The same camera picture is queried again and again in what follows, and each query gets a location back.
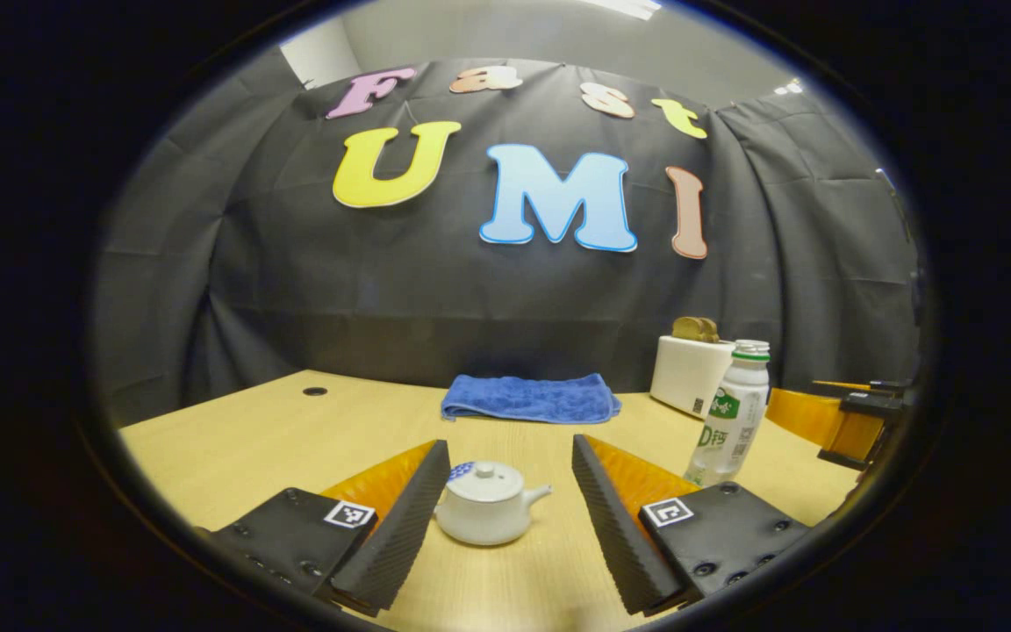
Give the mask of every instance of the letter m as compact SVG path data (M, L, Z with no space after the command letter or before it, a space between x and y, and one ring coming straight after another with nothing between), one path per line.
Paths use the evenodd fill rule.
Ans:
M588 153L579 157L572 173L561 180L541 150L533 145L493 145L486 156L497 161L494 215L478 236L492 244L526 244L534 229L525 220L525 200L545 236L559 243L576 209L582 205L582 224L575 240L587 249L630 252L638 239L627 227L622 199L622 175L627 162L618 157Z

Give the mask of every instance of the ceiling light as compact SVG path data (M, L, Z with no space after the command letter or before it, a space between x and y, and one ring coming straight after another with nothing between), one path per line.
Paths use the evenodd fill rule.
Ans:
M623 15L638 17L641 20L649 20L662 6L658 3L651 3L650 0L579 0L581 3L594 4L623 13Z

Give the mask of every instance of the wooden table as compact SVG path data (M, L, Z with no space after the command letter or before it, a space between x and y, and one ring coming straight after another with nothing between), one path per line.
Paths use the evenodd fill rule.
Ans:
M304 395L307 387L330 392ZM627 616L603 562L572 475L572 435L587 433L679 473L702 422L634 393L619 395L619 417L589 427L480 417L452 423L439 416L444 392L302 371L121 433L158 491L185 520L207 529L224 527L285 487L320 491L397 452L444 439L452 463L513 464L527 487L551 483L553 495L534 505L529 532L504 547L466 547L433 521L408 580L377 623L602 631L647 621ZM737 482L814 525L837 509L857 475L817 452L817 445L763 421Z

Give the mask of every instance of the yellow letter u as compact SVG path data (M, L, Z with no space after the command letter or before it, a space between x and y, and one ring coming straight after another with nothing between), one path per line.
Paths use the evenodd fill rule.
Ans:
M392 180L377 180L373 177L373 168L376 167L378 157L381 157L384 144L396 138L396 127L354 133L346 139L346 156L334 175L334 197L340 203L354 208L365 208L401 203L421 195L439 173L447 137L461 127L460 123L453 120L437 120L413 127L412 133L421 140L417 142L412 163L408 166L408 171Z

